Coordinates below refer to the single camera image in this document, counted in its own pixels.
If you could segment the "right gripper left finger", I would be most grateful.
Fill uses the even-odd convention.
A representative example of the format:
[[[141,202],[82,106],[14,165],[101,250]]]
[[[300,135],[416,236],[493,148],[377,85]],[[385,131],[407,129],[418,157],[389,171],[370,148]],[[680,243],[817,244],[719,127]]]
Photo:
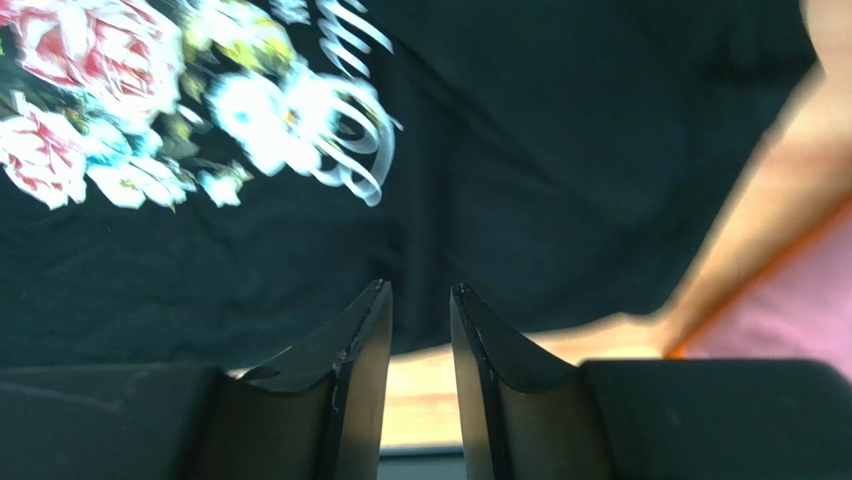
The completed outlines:
[[[211,365],[1,373],[5,479],[373,479],[392,288],[240,377]]]

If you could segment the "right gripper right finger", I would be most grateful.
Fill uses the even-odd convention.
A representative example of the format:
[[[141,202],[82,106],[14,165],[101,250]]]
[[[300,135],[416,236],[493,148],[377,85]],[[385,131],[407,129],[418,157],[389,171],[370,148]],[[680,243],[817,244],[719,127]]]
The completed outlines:
[[[567,363],[450,294],[471,479],[847,479],[851,386],[802,359]]]

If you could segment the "black floral t shirt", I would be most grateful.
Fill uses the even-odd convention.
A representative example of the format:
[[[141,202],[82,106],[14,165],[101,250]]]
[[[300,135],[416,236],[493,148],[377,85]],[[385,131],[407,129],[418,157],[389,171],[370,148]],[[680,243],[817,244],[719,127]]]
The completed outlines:
[[[800,1],[5,1],[1,363],[651,313],[816,64]]]

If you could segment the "folded orange t shirt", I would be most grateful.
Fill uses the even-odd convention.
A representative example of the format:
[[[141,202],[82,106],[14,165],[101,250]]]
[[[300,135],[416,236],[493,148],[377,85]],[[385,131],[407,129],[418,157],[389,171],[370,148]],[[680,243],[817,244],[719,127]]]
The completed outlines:
[[[704,332],[712,327],[728,310],[731,310],[742,297],[751,289],[773,277],[787,263],[799,256],[803,251],[810,248],[811,244],[820,241],[820,238],[830,232],[834,226],[851,212],[851,197],[844,199],[834,207],[826,216],[814,223],[808,230],[799,235],[794,241],[775,254],[764,266],[757,270],[750,278],[738,286],[727,298],[715,305],[699,322],[686,331],[671,347],[669,347],[663,358],[666,360],[684,359],[687,347],[701,338]]]

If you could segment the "folded pink t shirt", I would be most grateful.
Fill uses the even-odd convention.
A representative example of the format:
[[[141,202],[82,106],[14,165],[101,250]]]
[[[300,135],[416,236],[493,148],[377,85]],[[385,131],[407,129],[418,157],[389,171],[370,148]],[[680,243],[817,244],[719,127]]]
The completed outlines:
[[[783,250],[667,356],[811,359],[849,377],[851,205]]]

